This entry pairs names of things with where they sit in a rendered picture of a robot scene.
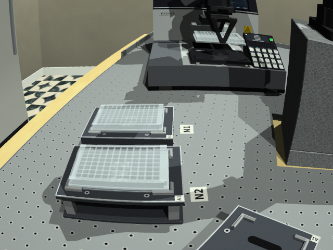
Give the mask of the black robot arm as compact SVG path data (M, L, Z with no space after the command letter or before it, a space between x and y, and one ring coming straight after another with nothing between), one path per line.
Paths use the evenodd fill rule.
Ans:
M178 1L185 7L198 0ZM222 6L222 0L204 0L204 3L208 6ZM326 39L333 41L333 0L323 0L323 4L317 4L317 15L309 16L309 25Z

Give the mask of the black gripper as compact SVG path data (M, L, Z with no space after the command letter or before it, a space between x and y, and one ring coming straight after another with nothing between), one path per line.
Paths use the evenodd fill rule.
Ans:
M212 31L216 32L219 42L225 44L235 24L237 23L237 18L229 17L232 13L236 13L236 9L230 5L230 0L222 0L222 6L208 6L205 4L205 7L207 8L207 11L204 11L204 14ZM216 24L217 22L221 22L219 28ZM222 32L226 22L230 24L224 37L222 38L220 32Z

